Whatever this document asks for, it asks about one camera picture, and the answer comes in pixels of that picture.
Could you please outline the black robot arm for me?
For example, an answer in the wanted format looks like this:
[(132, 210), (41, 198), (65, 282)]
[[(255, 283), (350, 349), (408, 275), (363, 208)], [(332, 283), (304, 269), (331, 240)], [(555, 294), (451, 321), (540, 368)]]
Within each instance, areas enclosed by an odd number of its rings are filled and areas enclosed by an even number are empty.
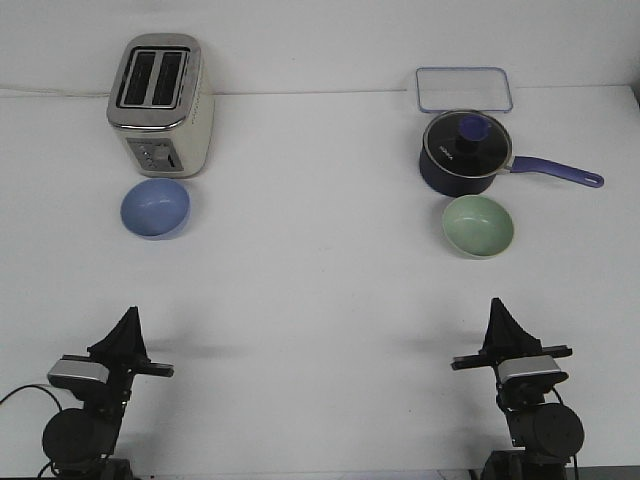
[(170, 378), (174, 367), (152, 362), (139, 310), (130, 307), (85, 355), (63, 355), (47, 373), (49, 384), (82, 403), (55, 414), (42, 447), (56, 479), (133, 479), (131, 462), (113, 456), (137, 375)]
[(584, 444), (579, 416), (561, 398), (556, 385), (569, 378), (557, 364), (573, 350), (543, 346), (515, 320), (499, 298), (491, 300), (482, 347), (458, 356), (454, 371), (489, 367), (495, 377), (496, 405), (503, 413), (512, 448), (494, 450), (478, 479), (565, 479)]

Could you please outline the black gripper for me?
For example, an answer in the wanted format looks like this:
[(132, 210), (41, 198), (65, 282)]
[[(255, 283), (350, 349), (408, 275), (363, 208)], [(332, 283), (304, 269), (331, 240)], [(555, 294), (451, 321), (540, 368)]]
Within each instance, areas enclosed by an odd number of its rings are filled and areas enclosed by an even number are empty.
[(500, 298), (491, 300), (489, 323), (481, 354), (454, 357), (454, 371), (490, 367), (497, 385), (508, 393), (516, 391), (545, 395), (569, 375), (556, 360), (572, 355), (567, 345), (543, 347), (513, 318)]
[(89, 410), (100, 415), (123, 415), (131, 398), (137, 375), (170, 378), (174, 366), (151, 362), (144, 344), (139, 310), (129, 307), (105, 338), (87, 348), (89, 357), (64, 355), (62, 358), (93, 361), (109, 370), (105, 385), (69, 390)]

